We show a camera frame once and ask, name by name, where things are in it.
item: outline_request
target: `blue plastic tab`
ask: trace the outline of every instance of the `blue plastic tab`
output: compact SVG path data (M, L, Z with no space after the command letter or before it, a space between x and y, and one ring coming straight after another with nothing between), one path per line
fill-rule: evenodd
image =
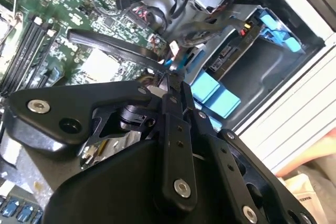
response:
M204 104L218 89L219 83L201 70L198 77L191 85L191 91L198 102Z
M228 91L223 85L220 85L220 88L204 105L221 117L227 118L240 103L241 100L238 97Z
M277 30L278 29L278 23L267 13L267 11L263 11L259 18L262 22L271 30Z
M298 52L302 49L300 43L295 38L291 37L290 33L287 30L284 30L284 26L274 20L267 11L262 11L259 18L266 26L260 33L265 39L282 47L287 47L292 52Z
M298 43L298 41L294 39L293 37L286 39L284 42L292 52L298 52L301 50L300 43Z

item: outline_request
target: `chip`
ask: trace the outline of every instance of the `chip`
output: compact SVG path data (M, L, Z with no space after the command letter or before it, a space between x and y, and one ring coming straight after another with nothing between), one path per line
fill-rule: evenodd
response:
M110 17L107 17L104 21L104 24L107 26L107 27L111 27L112 24L113 24L113 19L110 18Z

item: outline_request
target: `black mount arm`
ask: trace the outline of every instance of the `black mount arm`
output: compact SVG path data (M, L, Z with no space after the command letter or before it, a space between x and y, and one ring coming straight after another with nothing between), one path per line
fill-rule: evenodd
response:
M179 76L166 75L160 88L165 94L157 96L127 81L8 98L7 134L48 158L142 132L140 142L65 181L43 223L315 223L234 132L213 130ZM31 100L50 110L31 111Z

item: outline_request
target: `black plastic bracket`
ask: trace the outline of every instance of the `black plastic bracket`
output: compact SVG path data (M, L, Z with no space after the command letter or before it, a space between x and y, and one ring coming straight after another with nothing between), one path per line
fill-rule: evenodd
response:
M258 208L265 212L270 223L307 223L303 214L311 223L315 223L313 216L233 131L224 129L217 136L224 140L222 143L228 143L226 146L229 149L225 150L232 152L244 167L244 184L248 185L249 194Z
M160 124L163 126L159 132L154 200L161 211L174 215L191 212L197 204L190 126L182 117L180 98L165 94L162 97ZM181 191L178 181L185 183Z
M146 106L151 92L136 81L20 90L7 99L4 125L18 142L45 153L76 155L91 133L92 113L113 104ZM39 114L28 109L31 100L49 104Z

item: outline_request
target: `green circuit board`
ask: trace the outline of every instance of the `green circuit board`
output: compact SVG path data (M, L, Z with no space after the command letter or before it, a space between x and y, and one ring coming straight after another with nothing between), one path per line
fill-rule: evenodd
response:
M99 0L108 9L114 9L113 0ZM13 8L14 0L0 0L0 4ZM122 17L106 17L97 12L86 12L83 7L92 9L91 0L17 0L17 12L24 15L23 26L28 14L36 14L43 22L48 22L57 38L53 42L49 55L44 62L46 68L55 71L47 86L52 85L60 77L66 77L66 84L90 83L81 66L92 55L92 48L71 44L66 38L69 28L93 30L110 35L133 44L145 47L160 55L166 48L166 42L149 27L143 27L134 22L128 15ZM114 59L119 64L119 70L114 80L129 80L136 78L143 70L136 63Z

